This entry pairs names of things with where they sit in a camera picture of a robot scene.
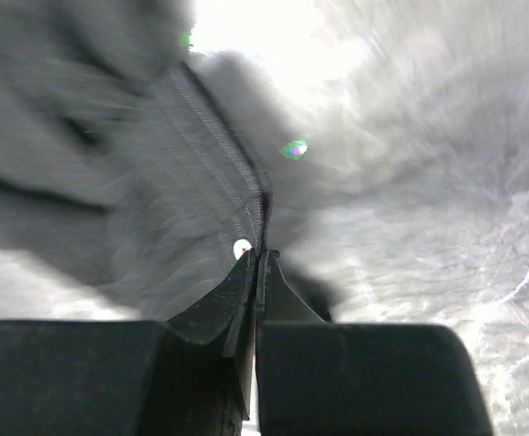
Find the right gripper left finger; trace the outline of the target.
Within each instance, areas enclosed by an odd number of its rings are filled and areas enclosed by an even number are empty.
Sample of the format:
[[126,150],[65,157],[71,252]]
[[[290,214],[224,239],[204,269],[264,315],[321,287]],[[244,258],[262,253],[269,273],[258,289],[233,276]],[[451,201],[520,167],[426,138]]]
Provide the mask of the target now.
[[167,322],[0,321],[0,435],[237,435],[254,252]]

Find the black pinstripe long sleeve shirt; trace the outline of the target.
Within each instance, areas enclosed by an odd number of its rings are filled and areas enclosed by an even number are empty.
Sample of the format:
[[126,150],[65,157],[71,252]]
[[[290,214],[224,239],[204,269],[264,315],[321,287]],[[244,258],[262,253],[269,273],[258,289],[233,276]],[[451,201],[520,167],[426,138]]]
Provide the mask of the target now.
[[299,247],[327,142],[192,24],[186,1],[0,1],[0,319],[166,320],[266,247],[333,318]]

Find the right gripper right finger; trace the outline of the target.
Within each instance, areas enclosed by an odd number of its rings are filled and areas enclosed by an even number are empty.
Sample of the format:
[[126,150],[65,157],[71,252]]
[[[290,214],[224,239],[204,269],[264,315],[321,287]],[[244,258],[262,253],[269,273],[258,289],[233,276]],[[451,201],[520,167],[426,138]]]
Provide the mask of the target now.
[[489,435],[474,366],[439,324],[330,323],[261,256],[256,378],[264,435]]

